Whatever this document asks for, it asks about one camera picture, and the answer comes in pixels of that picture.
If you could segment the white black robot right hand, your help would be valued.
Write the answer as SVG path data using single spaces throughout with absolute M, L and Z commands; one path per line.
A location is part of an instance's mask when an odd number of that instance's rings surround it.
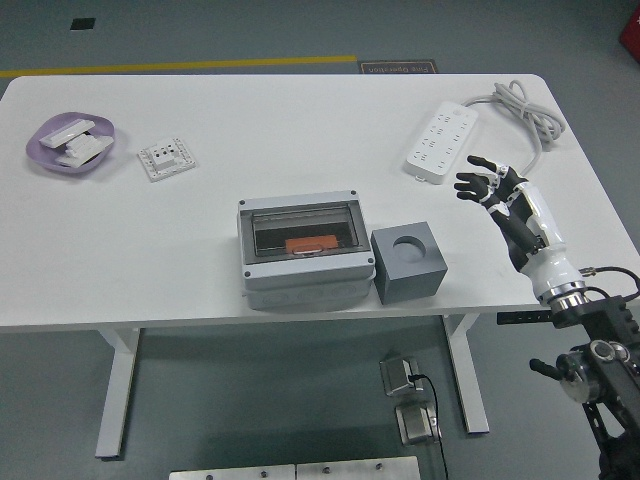
M 456 175 L 456 195 L 484 207 L 500 229 L 511 263 L 529 278 L 539 303 L 553 311 L 587 302 L 586 285 L 540 191 L 508 165 L 470 155 L 485 174 Z

